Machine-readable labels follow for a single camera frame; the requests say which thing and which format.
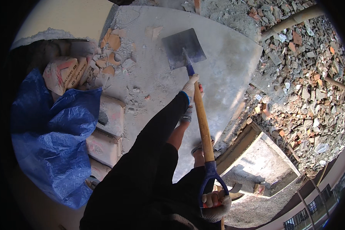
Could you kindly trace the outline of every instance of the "white knit glove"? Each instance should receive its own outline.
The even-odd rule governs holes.
[[[194,102],[194,83],[198,81],[199,75],[193,74],[193,76],[189,76],[189,81],[184,85],[182,91],[188,96],[189,104],[193,104]]]

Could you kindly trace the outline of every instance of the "blue tarp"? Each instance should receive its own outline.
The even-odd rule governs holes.
[[[46,195],[71,208],[92,190],[86,138],[96,128],[102,89],[70,89],[55,103],[38,69],[21,83],[11,108],[11,136],[22,171]]]

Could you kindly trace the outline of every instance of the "shovel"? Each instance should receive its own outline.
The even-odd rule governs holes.
[[[199,44],[197,35],[193,28],[165,37],[162,39],[162,43],[164,44],[171,70],[185,66],[188,76],[193,76],[194,69],[192,67],[192,63],[206,60],[206,55]],[[202,194],[209,179],[213,178],[220,182],[225,191],[225,196],[229,195],[229,191],[216,171],[216,161],[213,155],[210,130],[208,128],[206,112],[203,107],[203,100],[200,95],[198,82],[194,83],[194,87],[194,103],[197,111],[206,168],[206,175],[201,185],[198,197],[200,208],[203,208]]]

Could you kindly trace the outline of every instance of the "rubble pile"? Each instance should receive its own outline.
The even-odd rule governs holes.
[[[248,15],[266,30],[313,2],[249,0],[248,5]],[[255,77],[263,78],[268,94],[282,100],[272,101],[250,86],[244,96],[246,108],[240,114],[244,121],[236,125],[236,134],[231,127],[233,138],[229,140],[235,141],[249,116],[308,176],[315,176],[335,159],[345,147],[345,91],[324,78],[345,84],[345,51],[340,42],[325,16],[259,42],[264,53]]]
[[[112,30],[108,29],[101,47],[97,47],[90,66],[93,69],[91,76],[87,80],[87,89],[102,87],[107,89],[106,85],[110,77],[119,73],[128,74],[128,69],[135,65],[132,59],[132,53],[135,50],[135,44],[131,40],[125,39],[126,29],[119,29],[117,26]]]

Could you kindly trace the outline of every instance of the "wall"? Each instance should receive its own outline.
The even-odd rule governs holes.
[[[27,16],[11,49],[42,39],[98,41],[113,5],[107,0],[41,0]]]

